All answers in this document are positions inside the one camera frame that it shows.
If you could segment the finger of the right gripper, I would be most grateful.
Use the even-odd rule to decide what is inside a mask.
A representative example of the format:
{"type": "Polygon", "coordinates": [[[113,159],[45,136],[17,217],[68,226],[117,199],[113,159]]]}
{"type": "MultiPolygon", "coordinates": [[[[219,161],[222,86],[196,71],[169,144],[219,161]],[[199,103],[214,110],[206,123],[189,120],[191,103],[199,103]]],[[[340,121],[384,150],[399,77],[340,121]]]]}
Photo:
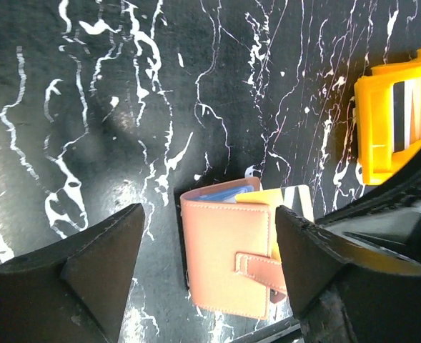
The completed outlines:
{"type": "Polygon", "coordinates": [[[421,264],[421,148],[385,183],[316,223],[421,264]]]}

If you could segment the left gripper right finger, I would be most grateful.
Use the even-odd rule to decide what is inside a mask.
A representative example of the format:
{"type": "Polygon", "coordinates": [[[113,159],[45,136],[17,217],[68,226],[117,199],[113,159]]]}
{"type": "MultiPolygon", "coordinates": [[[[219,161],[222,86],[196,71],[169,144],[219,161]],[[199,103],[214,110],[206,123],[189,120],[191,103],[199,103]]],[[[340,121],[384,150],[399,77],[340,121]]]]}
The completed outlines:
{"type": "Polygon", "coordinates": [[[277,241],[305,342],[421,342],[421,264],[276,210],[277,241]]]}

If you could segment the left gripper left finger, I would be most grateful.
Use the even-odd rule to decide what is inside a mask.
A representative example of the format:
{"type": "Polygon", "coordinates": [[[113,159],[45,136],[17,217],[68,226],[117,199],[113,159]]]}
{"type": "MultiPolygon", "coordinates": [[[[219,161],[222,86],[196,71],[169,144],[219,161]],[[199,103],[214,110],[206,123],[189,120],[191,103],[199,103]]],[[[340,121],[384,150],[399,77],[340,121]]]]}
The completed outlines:
{"type": "Polygon", "coordinates": [[[131,204],[0,264],[0,342],[117,342],[144,220],[131,204]]]}

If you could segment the orange card box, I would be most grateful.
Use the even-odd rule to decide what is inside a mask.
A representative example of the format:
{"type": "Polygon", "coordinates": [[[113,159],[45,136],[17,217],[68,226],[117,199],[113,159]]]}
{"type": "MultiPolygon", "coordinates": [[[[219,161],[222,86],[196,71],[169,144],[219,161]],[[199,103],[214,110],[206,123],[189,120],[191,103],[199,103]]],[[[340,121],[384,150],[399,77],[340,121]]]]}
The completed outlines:
{"type": "Polygon", "coordinates": [[[392,88],[400,81],[421,77],[421,49],[416,58],[374,66],[371,75],[354,85],[358,160],[362,180],[380,185],[398,172],[420,150],[421,140],[406,150],[393,152],[392,88]]]}

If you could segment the yellow credit card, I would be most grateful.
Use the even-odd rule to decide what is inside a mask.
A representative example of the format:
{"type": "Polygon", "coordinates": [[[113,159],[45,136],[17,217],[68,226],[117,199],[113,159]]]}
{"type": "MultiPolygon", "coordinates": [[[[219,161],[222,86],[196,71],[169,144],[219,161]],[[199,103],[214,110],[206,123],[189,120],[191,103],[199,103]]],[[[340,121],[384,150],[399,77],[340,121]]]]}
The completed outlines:
{"type": "Polygon", "coordinates": [[[268,257],[281,262],[275,225],[276,208],[285,206],[298,216],[314,221],[310,190],[307,185],[297,185],[256,192],[242,193],[235,197],[244,210],[237,214],[239,223],[234,225],[232,241],[235,250],[268,257]]]}

